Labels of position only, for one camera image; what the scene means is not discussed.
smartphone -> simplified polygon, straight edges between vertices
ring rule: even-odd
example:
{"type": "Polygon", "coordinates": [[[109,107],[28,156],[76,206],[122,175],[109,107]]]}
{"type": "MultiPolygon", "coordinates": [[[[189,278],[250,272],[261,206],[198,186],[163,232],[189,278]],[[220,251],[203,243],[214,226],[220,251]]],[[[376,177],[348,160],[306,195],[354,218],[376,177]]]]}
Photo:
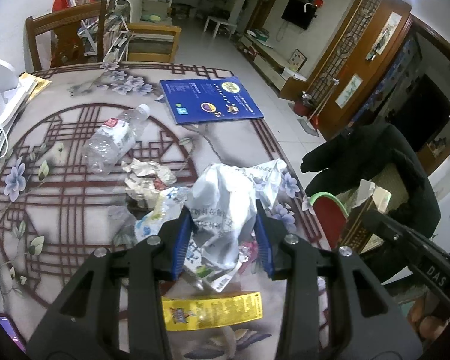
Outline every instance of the smartphone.
{"type": "Polygon", "coordinates": [[[19,333],[17,326],[13,322],[12,318],[0,312],[0,325],[7,332],[12,341],[17,344],[22,351],[25,352],[25,340],[19,333]]]}

black coat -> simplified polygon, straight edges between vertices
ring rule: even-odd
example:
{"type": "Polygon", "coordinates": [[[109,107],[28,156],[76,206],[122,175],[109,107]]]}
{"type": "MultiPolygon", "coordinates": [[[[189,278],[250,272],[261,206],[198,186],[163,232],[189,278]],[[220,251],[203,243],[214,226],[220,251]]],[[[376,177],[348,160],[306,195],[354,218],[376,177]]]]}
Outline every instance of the black coat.
{"type": "MultiPolygon", "coordinates": [[[[357,188],[361,179],[372,179],[390,163],[397,167],[410,198],[389,216],[430,238],[440,221],[437,199],[415,152],[395,126],[380,122],[338,135],[303,157],[300,169],[320,172],[307,186],[308,196],[338,195],[357,188]]],[[[373,252],[367,264],[381,281],[406,266],[390,245],[373,252]]]]}

tile floor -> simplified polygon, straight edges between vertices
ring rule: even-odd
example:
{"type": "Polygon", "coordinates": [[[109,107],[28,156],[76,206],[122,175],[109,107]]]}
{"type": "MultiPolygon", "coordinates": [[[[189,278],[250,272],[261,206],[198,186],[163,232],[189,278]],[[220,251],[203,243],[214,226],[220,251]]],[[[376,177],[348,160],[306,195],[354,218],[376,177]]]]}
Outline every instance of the tile floor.
{"type": "Polygon", "coordinates": [[[198,20],[189,19],[174,24],[182,27],[175,63],[232,71],[264,114],[266,123],[305,188],[315,174],[304,175],[300,172],[302,157],[324,143],[325,139],[309,135],[303,130],[290,108],[291,102],[276,95],[228,36],[218,34],[213,40],[211,32],[203,33],[203,24],[198,20]]]}

phone screen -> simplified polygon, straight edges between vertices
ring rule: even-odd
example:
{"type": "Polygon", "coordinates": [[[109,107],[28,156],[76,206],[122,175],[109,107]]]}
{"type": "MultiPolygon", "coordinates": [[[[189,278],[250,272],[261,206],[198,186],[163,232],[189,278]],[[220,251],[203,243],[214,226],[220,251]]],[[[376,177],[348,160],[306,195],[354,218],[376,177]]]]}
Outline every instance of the phone screen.
{"type": "Polygon", "coordinates": [[[25,345],[20,339],[20,334],[18,333],[15,324],[10,321],[10,319],[5,315],[0,315],[0,325],[7,332],[8,336],[13,340],[18,347],[25,352],[25,345]]]}

wooden door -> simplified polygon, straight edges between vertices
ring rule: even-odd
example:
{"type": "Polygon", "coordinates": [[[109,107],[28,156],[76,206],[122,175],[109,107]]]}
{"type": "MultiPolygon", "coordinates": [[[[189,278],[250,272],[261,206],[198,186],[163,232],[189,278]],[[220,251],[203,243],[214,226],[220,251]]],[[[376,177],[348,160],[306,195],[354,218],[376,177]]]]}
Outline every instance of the wooden door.
{"type": "Polygon", "coordinates": [[[336,133],[347,126],[353,115],[360,109],[363,102],[365,102],[371,90],[378,84],[408,32],[408,23],[411,23],[410,10],[411,6],[401,0],[380,1],[372,19],[356,43],[355,48],[336,75],[336,78],[340,80],[340,84],[332,89],[332,95],[319,115],[319,130],[325,139],[331,139],[336,133]],[[367,61],[366,57],[368,53],[374,47],[375,42],[393,12],[402,17],[393,36],[390,38],[389,43],[381,55],[377,54],[373,61],[367,61]],[[352,79],[354,79],[355,86],[361,82],[355,92],[353,90],[350,91],[352,79]],[[345,92],[353,94],[347,96],[348,100],[342,103],[342,106],[339,106],[337,99],[345,92]]]}

